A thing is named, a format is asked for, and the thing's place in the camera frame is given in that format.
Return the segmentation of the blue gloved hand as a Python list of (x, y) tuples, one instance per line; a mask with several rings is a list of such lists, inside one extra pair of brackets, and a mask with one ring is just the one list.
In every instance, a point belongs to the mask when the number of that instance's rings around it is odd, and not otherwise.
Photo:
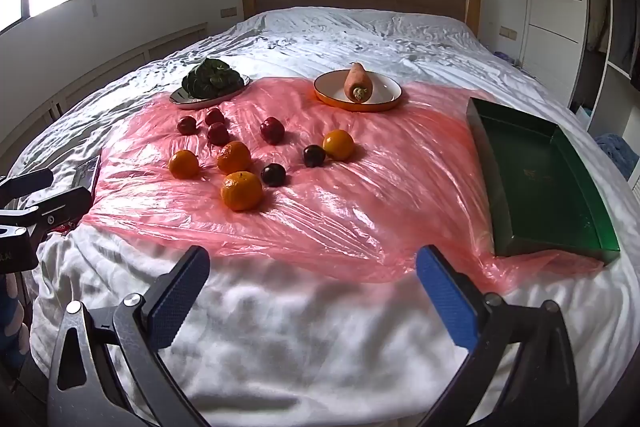
[(1, 275), (0, 312), (1, 366), (6, 373), (15, 376), (20, 373), (29, 352), (29, 330), (14, 274)]

